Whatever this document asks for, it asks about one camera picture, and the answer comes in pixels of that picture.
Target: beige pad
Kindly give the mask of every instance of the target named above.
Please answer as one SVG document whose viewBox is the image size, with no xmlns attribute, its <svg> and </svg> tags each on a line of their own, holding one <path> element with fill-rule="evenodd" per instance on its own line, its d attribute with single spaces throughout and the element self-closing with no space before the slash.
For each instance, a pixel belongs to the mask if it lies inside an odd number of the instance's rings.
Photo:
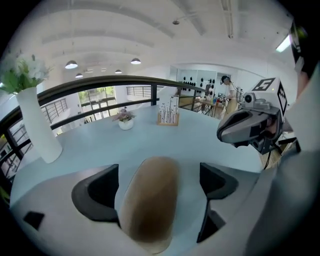
<svg viewBox="0 0 320 256">
<path fill-rule="evenodd" d="M 134 174 L 119 213 L 122 230 L 152 254 L 163 252 L 171 231 L 178 195 L 178 164 L 151 157 Z"/>
</svg>

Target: person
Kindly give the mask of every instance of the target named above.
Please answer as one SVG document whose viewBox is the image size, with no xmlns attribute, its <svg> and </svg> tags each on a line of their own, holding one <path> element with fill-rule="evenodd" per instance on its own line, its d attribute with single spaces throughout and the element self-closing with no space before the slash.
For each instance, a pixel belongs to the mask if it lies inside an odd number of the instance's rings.
<svg viewBox="0 0 320 256">
<path fill-rule="evenodd" d="M 237 102 L 237 92 L 236 89 L 233 85 L 233 83 L 231 82 L 230 77 L 224 75 L 223 77 L 221 77 L 221 84 L 224 84 L 227 86 L 227 91 L 226 91 L 226 97 L 225 99 L 227 100 L 226 104 L 225 104 L 225 113 L 224 113 L 224 118 L 226 118 L 226 116 L 232 112 L 234 112 L 238 106 L 238 102 Z"/>
</svg>

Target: black cable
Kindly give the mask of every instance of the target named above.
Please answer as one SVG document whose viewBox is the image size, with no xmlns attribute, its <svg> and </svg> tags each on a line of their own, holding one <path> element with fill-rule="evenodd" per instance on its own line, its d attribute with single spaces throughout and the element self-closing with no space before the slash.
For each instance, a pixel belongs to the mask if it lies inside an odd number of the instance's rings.
<svg viewBox="0 0 320 256">
<path fill-rule="evenodd" d="M 271 155 L 271 151 L 269 151 L 268 159 L 266 160 L 265 166 L 263 168 L 264 170 L 268 167 L 270 155 Z"/>
</svg>

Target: white ceiling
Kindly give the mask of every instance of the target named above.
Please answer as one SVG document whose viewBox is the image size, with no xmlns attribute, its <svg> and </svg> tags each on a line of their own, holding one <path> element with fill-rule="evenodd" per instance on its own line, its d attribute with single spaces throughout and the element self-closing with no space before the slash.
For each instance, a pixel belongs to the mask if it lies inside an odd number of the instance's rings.
<svg viewBox="0 0 320 256">
<path fill-rule="evenodd" d="M 166 48 L 183 48 L 186 41 L 232 41 L 239 54 L 247 47 L 289 64 L 290 54 L 275 49 L 291 22 L 272 0 L 44 0 L 17 30 L 9 48 L 36 54 L 61 72 L 67 61 L 75 60 L 80 72 L 102 67 L 108 75 L 115 69 L 129 70 L 134 57 L 156 64 L 151 59 L 155 53 L 165 55 Z"/>
</svg>

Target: table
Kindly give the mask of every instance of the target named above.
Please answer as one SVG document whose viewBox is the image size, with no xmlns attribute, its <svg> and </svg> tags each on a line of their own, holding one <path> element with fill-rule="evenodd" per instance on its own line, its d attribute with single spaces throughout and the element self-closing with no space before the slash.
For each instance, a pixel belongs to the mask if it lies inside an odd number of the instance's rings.
<svg viewBox="0 0 320 256">
<path fill-rule="evenodd" d="M 89 168 L 119 164 L 119 189 L 115 196 L 115 209 L 118 211 L 130 181 L 143 160 L 152 156 L 168 156 L 179 164 L 179 191 L 176 215 L 173 223 L 173 239 L 162 255 L 183 254 L 196 245 L 206 209 L 206 196 L 199 183 L 200 163 L 215 163 L 244 171 L 259 173 L 262 164 L 259 153 L 251 146 L 235 148 L 217 139 L 219 120 L 194 111 L 179 109 L 178 126 L 156 125 L 158 106 L 136 109 L 134 126 L 123 131 L 112 117 L 90 122 L 62 133 L 57 137 L 63 151 L 53 163 L 47 164 L 32 149 L 23 157 L 16 173 L 10 197 L 10 208 L 37 184 L 48 179 L 75 172 L 81 173 Z M 75 216 L 81 221 L 84 217 Z M 57 232 L 73 232 L 68 236 L 73 241 L 93 239 L 96 234 L 103 237 L 106 232 L 99 224 L 90 224 L 92 229 L 79 230 L 79 226 L 61 223 L 54 225 Z M 92 250 L 105 244 L 86 242 Z"/>
<path fill-rule="evenodd" d="M 212 101 L 204 100 L 204 99 L 201 99 L 201 98 L 195 98 L 194 102 L 195 103 L 205 104 L 206 105 L 206 107 L 204 109 L 205 115 L 207 115 L 207 113 L 209 113 L 209 116 L 211 116 L 212 118 L 215 117 L 217 108 L 223 110 L 224 107 L 225 107 L 224 105 L 222 105 L 222 106 L 218 105 L 217 106 L 216 104 L 213 104 Z"/>
</svg>

